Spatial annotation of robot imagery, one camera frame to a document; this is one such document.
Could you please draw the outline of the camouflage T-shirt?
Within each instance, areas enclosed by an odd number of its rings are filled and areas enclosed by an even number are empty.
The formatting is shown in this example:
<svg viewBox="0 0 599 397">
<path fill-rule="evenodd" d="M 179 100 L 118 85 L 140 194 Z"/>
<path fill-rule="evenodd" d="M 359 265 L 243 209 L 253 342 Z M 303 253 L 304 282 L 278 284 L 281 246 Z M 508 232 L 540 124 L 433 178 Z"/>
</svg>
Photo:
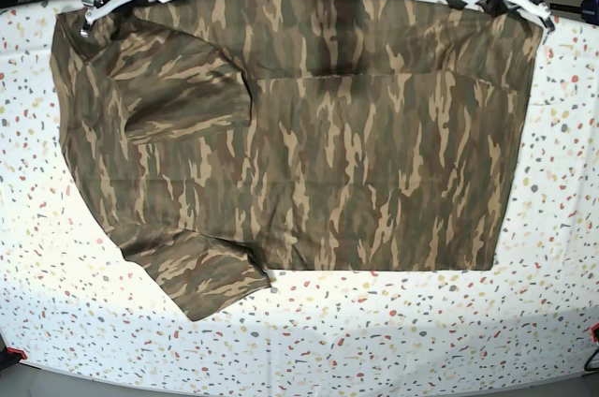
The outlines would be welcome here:
<svg viewBox="0 0 599 397">
<path fill-rule="evenodd" d="M 408 0 L 57 17 L 60 144 L 92 216 L 192 320 L 272 270 L 491 268 L 543 29 Z"/>
</svg>

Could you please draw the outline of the terrazzo pattern table cloth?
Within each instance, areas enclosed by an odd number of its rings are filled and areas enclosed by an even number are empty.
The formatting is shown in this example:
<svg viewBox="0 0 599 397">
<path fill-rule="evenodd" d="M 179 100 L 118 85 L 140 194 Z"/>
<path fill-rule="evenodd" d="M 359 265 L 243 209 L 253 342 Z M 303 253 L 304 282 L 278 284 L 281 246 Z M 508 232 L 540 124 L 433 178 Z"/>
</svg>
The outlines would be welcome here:
<svg viewBox="0 0 599 397">
<path fill-rule="evenodd" d="M 1 334 L 41 369 L 224 396 L 431 396 L 581 373 L 598 321 L 598 30 L 540 48 L 487 272 L 277 272 L 189 321 L 89 214 L 60 152 L 58 13 L 1 13 Z"/>
</svg>

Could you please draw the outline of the red table clamp right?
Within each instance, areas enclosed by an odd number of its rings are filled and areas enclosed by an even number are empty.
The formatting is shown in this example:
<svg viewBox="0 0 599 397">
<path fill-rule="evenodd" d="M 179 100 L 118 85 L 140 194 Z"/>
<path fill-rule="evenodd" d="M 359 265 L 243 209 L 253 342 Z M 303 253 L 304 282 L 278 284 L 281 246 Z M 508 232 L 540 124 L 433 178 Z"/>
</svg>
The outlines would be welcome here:
<svg viewBox="0 0 599 397">
<path fill-rule="evenodd" d="M 599 324 L 595 324 L 591 327 L 591 336 L 592 340 L 596 344 L 599 344 Z"/>
</svg>

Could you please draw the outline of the red table clamp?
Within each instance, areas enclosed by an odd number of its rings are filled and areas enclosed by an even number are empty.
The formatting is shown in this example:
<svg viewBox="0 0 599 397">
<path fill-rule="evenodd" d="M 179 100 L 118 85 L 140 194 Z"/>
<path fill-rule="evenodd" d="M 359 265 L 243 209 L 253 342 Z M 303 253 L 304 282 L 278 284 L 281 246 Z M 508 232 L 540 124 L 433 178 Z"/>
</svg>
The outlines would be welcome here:
<svg viewBox="0 0 599 397">
<path fill-rule="evenodd" d="M 596 344 L 599 344 L 599 324 L 595 324 L 591 327 L 591 336 L 592 340 Z"/>
<path fill-rule="evenodd" d="M 13 365 L 16 364 L 18 362 L 20 362 L 21 360 L 25 360 L 26 359 L 26 355 L 19 349 L 13 349 L 13 348 L 9 348 L 9 347 L 4 347 L 1 349 L 0 352 L 0 361 L 1 361 L 1 366 L 4 367 L 5 365 Z"/>
</svg>

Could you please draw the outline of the red table clamp left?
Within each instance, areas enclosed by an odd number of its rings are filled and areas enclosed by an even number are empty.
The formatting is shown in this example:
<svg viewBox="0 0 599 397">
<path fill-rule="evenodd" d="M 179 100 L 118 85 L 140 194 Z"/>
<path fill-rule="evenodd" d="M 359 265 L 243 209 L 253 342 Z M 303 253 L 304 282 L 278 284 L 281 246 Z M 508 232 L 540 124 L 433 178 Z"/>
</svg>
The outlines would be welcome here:
<svg viewBox="0 0 599 397">
<path fill-rule="evenodd" d="M 0 352 L 0 361 L 1 361 L 1 366 L 4 367 L 5 365 L 13 365 L 16 364 L 18 362 L 20 362 L 21 360 L 25 360 L 26 359 L 26 355 L 19 349 L 13 349 L 13 348 L 9 348 L 9 347 L 4 347 L 1 349 Z"/>
</svg>

